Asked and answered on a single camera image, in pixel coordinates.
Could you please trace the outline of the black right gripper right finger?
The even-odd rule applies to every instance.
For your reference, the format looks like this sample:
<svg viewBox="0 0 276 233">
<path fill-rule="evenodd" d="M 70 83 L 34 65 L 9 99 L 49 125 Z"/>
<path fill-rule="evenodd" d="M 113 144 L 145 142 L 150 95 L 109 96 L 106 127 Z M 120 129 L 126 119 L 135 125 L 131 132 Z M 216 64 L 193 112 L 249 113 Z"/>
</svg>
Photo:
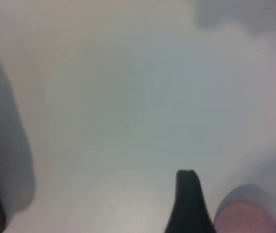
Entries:
<svg viewBox="0 0 276 233">
<path fill-rule="evenodd" d="M 175 200 L 166 233 L 214 233 L 201 183 L 193 170 L 176 174 Z"/>
</svg>

